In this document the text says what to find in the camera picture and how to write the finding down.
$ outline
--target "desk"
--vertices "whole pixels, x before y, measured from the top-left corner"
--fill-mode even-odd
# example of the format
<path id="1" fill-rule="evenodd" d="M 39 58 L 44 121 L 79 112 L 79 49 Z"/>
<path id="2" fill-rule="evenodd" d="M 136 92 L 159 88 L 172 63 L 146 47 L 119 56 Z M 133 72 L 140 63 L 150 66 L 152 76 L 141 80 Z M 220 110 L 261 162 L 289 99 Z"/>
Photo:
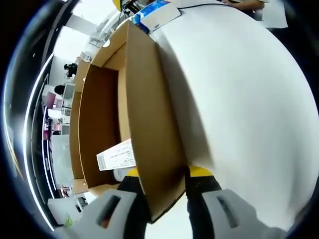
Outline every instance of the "desk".
<path id="1" fill-rule="evenodd" d="M 152 38 L 189 162 L 264 223 L 288 229 L 319 169 L 317 108 L 296 61 L 267 29 L 223 6 L 185 9 Z"/>

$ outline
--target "person's hand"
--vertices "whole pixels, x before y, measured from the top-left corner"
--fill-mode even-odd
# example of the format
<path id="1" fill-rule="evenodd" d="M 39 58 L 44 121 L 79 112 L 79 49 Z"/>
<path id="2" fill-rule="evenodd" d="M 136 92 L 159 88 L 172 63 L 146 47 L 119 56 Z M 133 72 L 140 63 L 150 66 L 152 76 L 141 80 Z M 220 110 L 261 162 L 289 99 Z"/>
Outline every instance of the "person's hand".
<path id="1" fill-rule="evenodd" d="M 226 5 L 229 5 L 229 6 L 233 6 L 234 4 L 231 3 L 229 0 L 222 0 L 221 1 L 222 3 L 226 4 Z"/>

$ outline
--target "white label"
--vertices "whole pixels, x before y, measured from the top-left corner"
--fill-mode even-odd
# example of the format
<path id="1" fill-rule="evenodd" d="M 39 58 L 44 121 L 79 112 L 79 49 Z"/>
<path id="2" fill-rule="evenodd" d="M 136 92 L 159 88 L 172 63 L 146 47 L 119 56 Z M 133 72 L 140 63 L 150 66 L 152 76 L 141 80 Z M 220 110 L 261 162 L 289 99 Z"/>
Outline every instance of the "white label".
<path id="1" fill-rule="evenodd" d="M 100 171 L 136 166 L 131 139 L 97 154 L 96 157 Z"/>

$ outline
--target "yellow object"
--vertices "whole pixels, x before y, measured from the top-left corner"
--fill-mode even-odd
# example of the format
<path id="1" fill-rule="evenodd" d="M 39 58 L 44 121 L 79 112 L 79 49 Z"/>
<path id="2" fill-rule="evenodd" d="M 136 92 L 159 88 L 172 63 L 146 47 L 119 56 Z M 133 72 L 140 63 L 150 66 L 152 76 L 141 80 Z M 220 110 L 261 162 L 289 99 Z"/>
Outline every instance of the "yellow object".
<path id="1" fill-rule="evenodd" d="M 191 177 L 205 177 L 205 176 L 213 176 L 211 172 L 209 172 L 207 169 L 196 167 L 196 166 L 189 166 L 190 170 L 190 176 Z M 139 172 L 137 168 L 132 169 L 127 176 L 131 177 L 138 177 Z"/>
<path id="2" fill-rule="evenodd" d="M 116 9 L 119 10 L 119 11 L 122 11 L 122 8 L 121 8 L 121 0 L 112 0 L 113 1 L 113 4 L 115 5 Z"/>

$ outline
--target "cardboard box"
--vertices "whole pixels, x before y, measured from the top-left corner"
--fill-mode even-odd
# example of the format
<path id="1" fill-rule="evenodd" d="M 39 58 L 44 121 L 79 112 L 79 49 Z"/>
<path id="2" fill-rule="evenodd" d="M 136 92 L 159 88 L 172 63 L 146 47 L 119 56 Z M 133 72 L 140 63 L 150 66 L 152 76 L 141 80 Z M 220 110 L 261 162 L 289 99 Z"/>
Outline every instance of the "cardboard box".
<path id="1" fill-rule="evenodd" d="M 159 218 L 184 192 L 187 160 L 156 44 L 132 22 L 117 29 L 91 62 L 78 113 L 71 113 L 70 142 L 78 142 L 80 156 L 71 153 L 73 191 L 100 195 L 116 187 L 113 171 L 100 171 L 96 154 L 131 138 L 152 221 Z"/>

